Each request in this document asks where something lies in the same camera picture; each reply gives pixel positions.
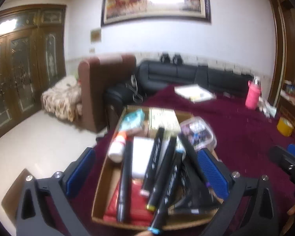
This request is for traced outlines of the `red foil pouch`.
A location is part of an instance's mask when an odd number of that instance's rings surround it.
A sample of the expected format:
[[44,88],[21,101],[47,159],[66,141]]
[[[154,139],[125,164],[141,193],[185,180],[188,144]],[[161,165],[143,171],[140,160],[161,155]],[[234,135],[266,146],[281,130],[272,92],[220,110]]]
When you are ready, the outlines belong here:
[[[139,194],[142,184],[143,180],[140,180],[138,178],[132,179],[132,188],[130,194],[130,214],[128,223],[135,226],[149,226],[153,219],[153,214],[150,211],[146,210],[147,199]],[[103,216],[103,220],[106,222],[117,222],[116,215],[118,195],[119,182],[115,187],[113,196]]]

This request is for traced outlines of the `small white bottle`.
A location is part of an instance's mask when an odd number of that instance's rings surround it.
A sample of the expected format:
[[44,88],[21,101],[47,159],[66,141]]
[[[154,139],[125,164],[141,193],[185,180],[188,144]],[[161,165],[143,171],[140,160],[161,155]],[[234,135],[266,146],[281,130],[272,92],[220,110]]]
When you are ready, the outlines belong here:
[[108,157],[116,163],[123,160],[124,149],[126,146],[127,134],[125,131],[120,131],[111,142],[108,149]]

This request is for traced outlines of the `teal wipes pack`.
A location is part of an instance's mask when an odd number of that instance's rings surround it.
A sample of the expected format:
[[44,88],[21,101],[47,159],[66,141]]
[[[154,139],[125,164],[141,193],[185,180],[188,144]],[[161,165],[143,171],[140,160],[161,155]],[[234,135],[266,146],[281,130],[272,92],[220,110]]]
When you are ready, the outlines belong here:
[[131,129],[140,128],[143,125],[145,119],[145,113],[142,109],[137,109],[136,111],[130,112],[122,118],[119,131],[126,132]]

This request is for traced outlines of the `pink sleeved water bottle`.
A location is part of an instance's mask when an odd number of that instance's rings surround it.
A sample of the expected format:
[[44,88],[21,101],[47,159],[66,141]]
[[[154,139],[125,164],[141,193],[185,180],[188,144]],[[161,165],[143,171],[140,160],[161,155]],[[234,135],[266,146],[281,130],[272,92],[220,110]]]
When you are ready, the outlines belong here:
[[248,109],[255,110],[257,108],[261,92],[261,80],[258,76],[255,76],[252,81],[248,82],[248,93],[245,101],[245,106]]

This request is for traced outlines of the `black marker yellow cap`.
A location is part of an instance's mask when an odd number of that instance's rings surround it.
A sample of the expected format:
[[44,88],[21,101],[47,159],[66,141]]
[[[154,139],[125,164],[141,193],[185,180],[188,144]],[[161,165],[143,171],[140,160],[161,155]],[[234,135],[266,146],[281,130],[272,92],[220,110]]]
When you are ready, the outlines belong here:
[[159,173],[157,175],[152,193],[150,195],[150,198],[147,202],[147,210],[154,212],[156,207],[158,206],[159,200],[161,198],[161,195],[163,193],[163,189],[166,184],[166,180],[168,177],[168,171],[172,163],[172,158],[174,156],[175,152],[175,146],[176,146],[176,138],[177,136],[172,136],[169,140],[165,155],[163,157]]

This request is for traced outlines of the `white notebook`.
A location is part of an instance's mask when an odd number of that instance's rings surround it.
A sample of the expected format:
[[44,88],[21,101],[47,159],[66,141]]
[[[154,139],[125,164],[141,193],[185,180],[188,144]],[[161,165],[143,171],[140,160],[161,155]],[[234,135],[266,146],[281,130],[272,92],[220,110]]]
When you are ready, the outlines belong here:
[[215,94],[200,87],[198,84],[175,86],[174,92],[193,103],[209,101],[216,98]]

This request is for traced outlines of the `floral blanket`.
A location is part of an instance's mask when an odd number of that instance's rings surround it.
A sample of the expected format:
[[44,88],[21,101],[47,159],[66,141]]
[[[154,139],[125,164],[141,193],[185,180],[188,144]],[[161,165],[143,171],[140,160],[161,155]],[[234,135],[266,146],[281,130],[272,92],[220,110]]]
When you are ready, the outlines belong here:
[[58,119],[74,122],[82,115],[81,85],[77,78],[69,75],[57,82],[41,95],[42,108]]

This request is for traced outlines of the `white tube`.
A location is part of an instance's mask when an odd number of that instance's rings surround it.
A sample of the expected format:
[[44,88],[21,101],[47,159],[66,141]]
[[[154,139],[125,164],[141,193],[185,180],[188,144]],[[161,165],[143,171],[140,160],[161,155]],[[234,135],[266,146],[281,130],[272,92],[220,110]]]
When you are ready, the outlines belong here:
[[146,137],[134,137],[132,155],[132,178],[143,179],[150,160],[154,140]]

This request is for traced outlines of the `black marker purple cap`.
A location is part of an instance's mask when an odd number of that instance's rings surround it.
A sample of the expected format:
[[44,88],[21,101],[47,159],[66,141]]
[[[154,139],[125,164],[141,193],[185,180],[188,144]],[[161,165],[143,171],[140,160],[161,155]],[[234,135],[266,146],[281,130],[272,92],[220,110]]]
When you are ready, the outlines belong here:
[[183,133],[179,133],[178,137],[182,142],[182,145],[186,150],[186,155],[189,157],[191,165],[195,169],[195,172],[199,176],[200,180],[205,184],[206,187],[210,187],[210,183],[204,176],[204,173],[199,166],[197,152],[195,151],[194,147]]

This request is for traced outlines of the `clear pouch with anime print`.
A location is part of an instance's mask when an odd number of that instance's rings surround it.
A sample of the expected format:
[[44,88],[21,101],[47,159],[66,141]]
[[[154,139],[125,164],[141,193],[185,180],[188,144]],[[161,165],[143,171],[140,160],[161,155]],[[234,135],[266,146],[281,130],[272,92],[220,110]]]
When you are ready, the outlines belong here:
[[217,146],[213,130],[201,117],[192,117],[183,121],[180,123],[180,128],[195,151],[203,148],[213,151]]

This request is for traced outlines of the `cardboard tray box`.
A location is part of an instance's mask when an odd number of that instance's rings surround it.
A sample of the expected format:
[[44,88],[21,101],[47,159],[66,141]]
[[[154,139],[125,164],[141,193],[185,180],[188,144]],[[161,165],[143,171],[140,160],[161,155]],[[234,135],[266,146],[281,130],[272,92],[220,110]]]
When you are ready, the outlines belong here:
[[[93,208],[91,211],[91,220],[96,224],[110,226],[119,229],[145,231],[147,222],[143,220],[137,220],[137,224],[130,223],[130,217],[128,217],[128,223],[121,223],[116,221],[116,215],[105,216],[105,212],[111,202],[118,203],[119,188],[122,182],[126,183],[126,204],[130,205],[132,198],[135,196],[136,201],[143,201],[143,198],[139,196],[138,192],[134,190],[141,185],[141,180],[134,180],[129,175],[129,170],[123,173],[123,163],[115,163],[109,157],[105,157],[102,170],[100,173],[95,197],[93,201]],[[182,220],[178,220],[177,217],[172,217],[168,220],[168,224],[163,227],[165,231],[181,230],[187,228],[193,228],[196,226],[207,224],[211,221],[218,209],[210,210],[206,214],[197,215],[191,214],[184,216]]]

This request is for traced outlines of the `black marker blue cap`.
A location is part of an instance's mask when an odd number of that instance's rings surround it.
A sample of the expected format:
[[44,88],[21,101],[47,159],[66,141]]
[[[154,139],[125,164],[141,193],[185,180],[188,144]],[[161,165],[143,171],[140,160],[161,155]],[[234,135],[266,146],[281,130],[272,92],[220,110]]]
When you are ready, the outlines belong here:
[[148,230],[153,235],[159,235],[162,232],[162,227],[165,225],[168,216],[168,208],[173,202],[174,193],[177,188],[178,176],[180,174],[183,155],[184,152],[175,152],[174,161],[171,167],[171,173],[167,180],[163,194],[160,198],[159,206],[154,214],[152,223],[148,227]]

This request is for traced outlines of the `black marker pink cap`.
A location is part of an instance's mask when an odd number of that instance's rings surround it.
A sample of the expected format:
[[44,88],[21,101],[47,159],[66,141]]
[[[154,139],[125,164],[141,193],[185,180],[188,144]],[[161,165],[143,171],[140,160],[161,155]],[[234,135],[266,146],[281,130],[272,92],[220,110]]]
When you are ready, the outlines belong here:
[[157,173],[159,157],[160,157],[161,148],[162,148],[164,132],[165,132],[165,129],[163,127],[159,127],[156,133],[156,136],[154,138],[150,159],[148,161],[147,169],[145,171],[143,185],[140,190],[140,195],[145,198],[148,198],[150,196],[153,189],[153,185],[154,185],[154,181],[155,181],[156,173]]

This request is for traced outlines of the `black marker plain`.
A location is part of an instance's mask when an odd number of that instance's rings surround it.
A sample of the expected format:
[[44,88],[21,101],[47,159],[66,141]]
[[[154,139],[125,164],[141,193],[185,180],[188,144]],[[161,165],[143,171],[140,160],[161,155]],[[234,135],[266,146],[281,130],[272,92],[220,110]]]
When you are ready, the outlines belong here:
[[124,158],[120,175],[119,195],[117,202],[118,223],[126,223],[130,216],[130,199],[132,187],[132,155],[133,155],[133,138],[126,141]]

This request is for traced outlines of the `white cloth gloves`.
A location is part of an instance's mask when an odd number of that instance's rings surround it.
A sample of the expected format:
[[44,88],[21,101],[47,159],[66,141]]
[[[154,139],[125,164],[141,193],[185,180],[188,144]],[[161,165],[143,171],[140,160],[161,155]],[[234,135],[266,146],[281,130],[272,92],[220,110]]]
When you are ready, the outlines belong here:
[[258,109],[266,116],[266,118],[274,118],[277,113],[277,109],[270,105],[269,102],[264,100],[261,96],[258,99]]

